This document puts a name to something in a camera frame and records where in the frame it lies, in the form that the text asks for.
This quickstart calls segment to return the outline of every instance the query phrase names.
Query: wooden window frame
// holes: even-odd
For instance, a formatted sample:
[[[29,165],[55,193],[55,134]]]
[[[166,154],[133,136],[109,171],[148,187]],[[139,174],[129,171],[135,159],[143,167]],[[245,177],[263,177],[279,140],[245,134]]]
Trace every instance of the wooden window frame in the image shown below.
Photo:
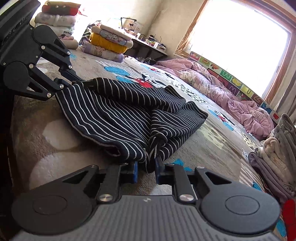
[[[283,61],[280,64],[280,68],[276,74],[276,77],[271,84],[264,100],[270,104],[272,99],[274,98],[276,92],[279,89],[281,82],[286,74],[288,66],[292,60],[293,52],[296,47],[296,17],[289,13],[287,10],[282,8],[281,6],[277,5],[271,0],[236,0],[238,2],[245,3],[249,6],[254,7],[255,9],[261,11],[262,13],[266,14],[267,16],[274,19],[280,25],[282,25],[289,33],[290,39],[286,48],[286,52],[283,57]],[[179,55],[184,58],[188,58],[189,54],[184,51],[185,47],[189,44],[189,36],[192,33],[192,30],[200,15],[202,14],[204,8],[206,7],[209,0],[205,0],[199,9],[198,13],[196,14],[195,18],[191,22],[186,34],[184,35],[183,39],[181,40],[179,46],[177,47],[175,54]]]

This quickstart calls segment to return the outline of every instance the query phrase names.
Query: purple folded cloth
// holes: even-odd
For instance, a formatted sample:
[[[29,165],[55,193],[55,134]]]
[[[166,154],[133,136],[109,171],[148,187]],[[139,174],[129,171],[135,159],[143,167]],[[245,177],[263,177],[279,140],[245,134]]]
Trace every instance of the purple folded cloth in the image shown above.
[[[293,199],[295,197],[295,192],[292,190],[292,186],[285,185],[277,175],[272,171],[272,169],[267,165],[267,163],[259,158],[255,152],[250,152],[249,163],[258,172],[261,173],[262,177],[268,184],[270,191],[275,198],[279,200],[279,203],[283,205],[288,199]]]
[[[110,50],[104,49],[102,47],[94,46],[89,42],[89,39],[85,36],[81,38],[80,44],[82,44],[82,46],[80,46],[80,49],[84,53],[88,53],[104,59],[109,59],[118,63],[122,63],[122,61],[124,60],[123,54],[118,54]]]

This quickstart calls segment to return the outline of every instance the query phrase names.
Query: bed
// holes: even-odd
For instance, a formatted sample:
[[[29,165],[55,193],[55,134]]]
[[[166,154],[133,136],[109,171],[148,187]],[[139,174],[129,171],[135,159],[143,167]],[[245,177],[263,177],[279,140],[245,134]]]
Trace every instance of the bed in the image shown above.
[[[264,191],[264,183],[247,161],[248,153],[260,142],[226,111],[163,70],[127,57],[123,63],[104,60],[73,50],[73,69],[83,79],[105,77],[146,87],[171,85],[187,101],[209,114],[202,126],[165,163],[176,163],[185,170],[204,166],[235,181]],[[61,77],[58,67],[46,60],[38,68],[51,79]],[[87,165],[105,168],[115,160],[98,145],[80,136],[68,123],[55,97],[46,102],[16,96],[11,134],[23,189],[29,190]],[[125,185],[125,194],[159,195],[171,193],[170,186],[157,186],[153,173],[140,172],[137,185]],[[286,240],[279,226],[275,234]]]

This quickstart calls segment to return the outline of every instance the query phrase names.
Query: desk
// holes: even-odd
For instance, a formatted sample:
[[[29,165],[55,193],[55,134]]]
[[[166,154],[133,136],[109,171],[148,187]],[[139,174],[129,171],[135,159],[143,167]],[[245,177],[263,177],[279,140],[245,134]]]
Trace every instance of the desk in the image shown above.
[[[134,58],[147,58],[150,57],[156,61],[159,61],[168,56],[167,53],[152,47],[151,45],[143,42],[137,38],[132,38],[133,47],[128,49],[124,54]]]

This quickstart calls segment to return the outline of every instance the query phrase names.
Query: striped garment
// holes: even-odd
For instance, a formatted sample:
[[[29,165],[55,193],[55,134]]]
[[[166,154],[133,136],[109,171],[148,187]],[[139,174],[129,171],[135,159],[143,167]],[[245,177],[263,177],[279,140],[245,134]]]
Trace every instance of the striped garment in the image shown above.
[[[107,78],[84,80],[56,93],[63,113],[82,136],[119,161],[138,161],[147,172],[154,159],[171,156],[208,114],[171,86],[145,88]]]

